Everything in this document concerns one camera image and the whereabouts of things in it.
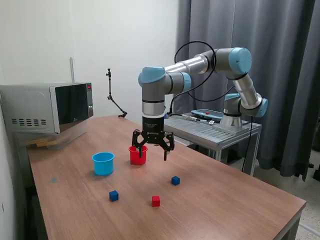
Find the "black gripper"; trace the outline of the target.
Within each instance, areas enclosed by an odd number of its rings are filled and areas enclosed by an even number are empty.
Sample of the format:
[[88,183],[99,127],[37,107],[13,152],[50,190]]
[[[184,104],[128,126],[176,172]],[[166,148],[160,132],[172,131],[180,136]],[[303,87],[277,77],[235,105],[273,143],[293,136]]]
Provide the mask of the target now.
[[142,158],[142,148],[145,143],[159,145],[164,150],[164,161],[167,160],[167,153],[175,148],[174,134],[164,132],[164,117],[150,118],[142,117],[142,132],[135,129],[132,133],[132,146],[136,147],[139,157]]

